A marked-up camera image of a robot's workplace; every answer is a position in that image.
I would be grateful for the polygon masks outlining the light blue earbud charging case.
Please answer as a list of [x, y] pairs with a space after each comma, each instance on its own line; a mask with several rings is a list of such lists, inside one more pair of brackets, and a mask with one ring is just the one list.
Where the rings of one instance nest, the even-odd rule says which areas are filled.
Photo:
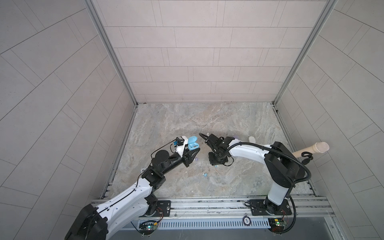
[[197, 143], [198, 138], [196, 136], [192, 136], [188, 138], [188, 149], [190, 151], [198, 149], [200, 145]]

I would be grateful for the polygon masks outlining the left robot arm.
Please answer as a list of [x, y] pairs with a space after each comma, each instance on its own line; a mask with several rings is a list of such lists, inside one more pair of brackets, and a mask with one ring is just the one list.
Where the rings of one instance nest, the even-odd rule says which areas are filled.
[[65, 239], [109, 240], [132, 220], [152, 215], [158, 203], [154, 192], [165, 182], [165, 174], [180, 164], [188, 167], [200, 151], [199, 148], [182, 150], [182, 154], [172, 155], [166, 150], [158, 151], [131, 187], [96, 207], [88, 204], [82, 208]]

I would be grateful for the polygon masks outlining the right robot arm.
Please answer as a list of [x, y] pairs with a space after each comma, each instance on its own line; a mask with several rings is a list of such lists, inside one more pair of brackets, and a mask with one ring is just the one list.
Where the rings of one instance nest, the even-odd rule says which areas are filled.
[[272, 145], [258, 145], [241, 142], [233, 137], [218, 138], [213, 134], [207, 136], [202, 133], [199, 135], [212, 150], [209, 152], [212, 165], [224, 164], [228, 158], [234, 157], [265, 164], [273, 184], [264, 201], [264, 210], [271, 215], [280, 212], [283, 201], [290, 196], [296, 184], [305, 182], [312, 176], [310, 170], [280, 142], [274, 142]]

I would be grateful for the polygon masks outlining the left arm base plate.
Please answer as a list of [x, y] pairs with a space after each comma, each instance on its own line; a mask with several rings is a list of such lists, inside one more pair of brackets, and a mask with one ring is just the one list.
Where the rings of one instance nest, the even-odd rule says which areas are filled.
[[157, 206], [154, 208], [154, 212], [150, 214], [149, 212], [144, 214], [144, 217], [147, 218], [160, 218], [160, 217], [169, 217], [171, 211], [171, 201], [158, 201]]

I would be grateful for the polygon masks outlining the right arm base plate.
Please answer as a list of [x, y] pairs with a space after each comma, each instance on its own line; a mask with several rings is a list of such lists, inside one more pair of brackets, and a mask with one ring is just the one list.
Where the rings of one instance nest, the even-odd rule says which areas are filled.
[[249, 200], [244, 204], [251, 209], [253, 216], [291, 216], [293, 214], [293, 208], [287, 199], [284, 199], [280, 206], [273, 203], [266, 204], [266, 200]]

